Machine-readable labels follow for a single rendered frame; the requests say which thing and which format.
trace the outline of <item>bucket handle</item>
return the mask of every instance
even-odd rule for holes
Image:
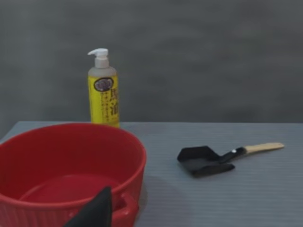
[[[137,212],[139,210],[138,203],[133,199],[133,197],[125,192],[121,195],[121,199],[125,202],[125,206],[119,210],[115,210],[112,214],[112,226],[118,226],[115,223],[125,222],[126,219],[132,217],[135,221]]]

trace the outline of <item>bottle neck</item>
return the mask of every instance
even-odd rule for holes
[[[95,67],[98,69],[106,69],[109,67],[108,59],[95,58]]]

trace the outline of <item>gray wall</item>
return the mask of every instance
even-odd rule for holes
[[[123,121],[302,122],[301,0],[1,0],[0,135],[89,120],[110,49]]]

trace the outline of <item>yellow label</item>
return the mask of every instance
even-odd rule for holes
[[[119,127],[118,77],[89,76],[89,105],[92,123]]]

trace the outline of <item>red bucket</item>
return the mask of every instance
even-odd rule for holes
[[[90,123],[47,126],[0,144],[0,226],[62,227],[105,186],[112,227],[132,227],[146,154],[118,128]]]

